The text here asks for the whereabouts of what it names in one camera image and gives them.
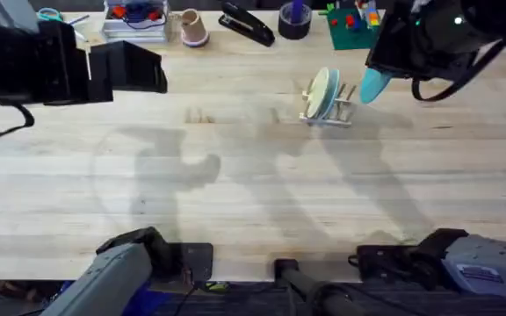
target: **blue marker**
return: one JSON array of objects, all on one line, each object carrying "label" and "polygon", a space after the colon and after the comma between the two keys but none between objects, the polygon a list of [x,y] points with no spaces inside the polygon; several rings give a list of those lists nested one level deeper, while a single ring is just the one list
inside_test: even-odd
[{"label": "blue marker", "polygon": [[290,23],[298,24],[302,21],[302,7],[304,6],[303,0],[293,0],[292,13],[290,15]]}]

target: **red lego brick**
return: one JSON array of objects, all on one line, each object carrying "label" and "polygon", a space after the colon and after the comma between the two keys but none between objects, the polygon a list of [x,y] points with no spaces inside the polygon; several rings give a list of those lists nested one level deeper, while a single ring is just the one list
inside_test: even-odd
[{"label": "red lego brick", "polygon": [[117,18],[123,18],[127,14],[127,9],[118,5],[112,8],[112,14]]},{"label": "red lego brick", "polygon": [[161,17],[161,16],[160,16],[159,12],[157,12],[157,11],[156,11],[156,12],[150,12],[150,13],[148,14],[148,18],[149,18],[150,20],[152,20],[152,21],[157,21],[160,17]]},{"label": "red lego brick", "polygon": [[347,16],[347,26],[353,27],[355,25],[355,18],[350,14]]}]

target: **wood grain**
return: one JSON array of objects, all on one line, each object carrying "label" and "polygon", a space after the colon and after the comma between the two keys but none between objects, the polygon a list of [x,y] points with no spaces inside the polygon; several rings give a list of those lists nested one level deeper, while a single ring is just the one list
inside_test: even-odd
[{"label": "wood grain", "polygon": [[[257,12],[276,33],[277,13]],[[0,139],[0,279],[74,279],[108,238],[155,226],[214,244],[218,280],[270,280],[281,256],[353,280],[358,244],[436,227],[506,240],[506,53],[455,97],[419,104],[395,81],[351,129],[298,121],[320,67],[358,83],[366,51],[334,51],[323,17],[300,41],[258,45],[202,12],[210,43],[153,46],[169,93],[32,106]],[[79,27],[99,41],[98,15]],[[434,93],[446,83],[425,85]],[[0,129],[21,118],[0,108]]]}]

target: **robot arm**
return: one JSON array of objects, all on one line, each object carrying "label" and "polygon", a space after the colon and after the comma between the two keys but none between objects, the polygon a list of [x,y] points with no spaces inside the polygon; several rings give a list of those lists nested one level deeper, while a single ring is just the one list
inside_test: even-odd
[{"label": "robot arm", "polygon": [[38,21],[26,0],[0,0],[0,105],[21,111],[24,104],[72,105],[112,101],[112,90],[167,92],[161,56],[127,42],[76,47],[73,26]]},{"label": "robot arm", "polygon": [[168,243],[153,227],[107,241],[83,275],[42,316],[121,315],[150,278],[204,282],[212,275],[208,243]]},{"label": "robot arm", "polygon": [[352,259],[363,281],[381,277],[506,297],[506,242],[461,229],[438,229],[415,246],[359,246]]},{"label": "robot arm", "polygon": [[[480,48],[496,43],[477,62]],[[506,47],[506,1],[396,0],[386,11],[366,65],[386,77],[412,78],[413,95],[439,101],[470,82]],[[420,81],[454,82],[424,98]]]}]

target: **cylindrical container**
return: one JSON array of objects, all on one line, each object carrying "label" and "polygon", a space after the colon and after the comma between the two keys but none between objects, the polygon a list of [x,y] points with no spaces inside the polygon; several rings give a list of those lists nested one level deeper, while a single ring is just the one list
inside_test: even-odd
[{"label": "cylindrical container", "polygon": [[306,37],[309,32],[309,25],[312,22],[312,9],[303,4],[300,13],[300,22],[292,22],[293,3],[287,3],[280,7],[278,15],[278,32],[282,37],[289,40],[300,40]]},{"label": "cylindrical container", "polygon": [[188,47],[202,47],[208,42],[209,34],[204,28],[198,11],[187,9],[181,14],[181,40]]}]

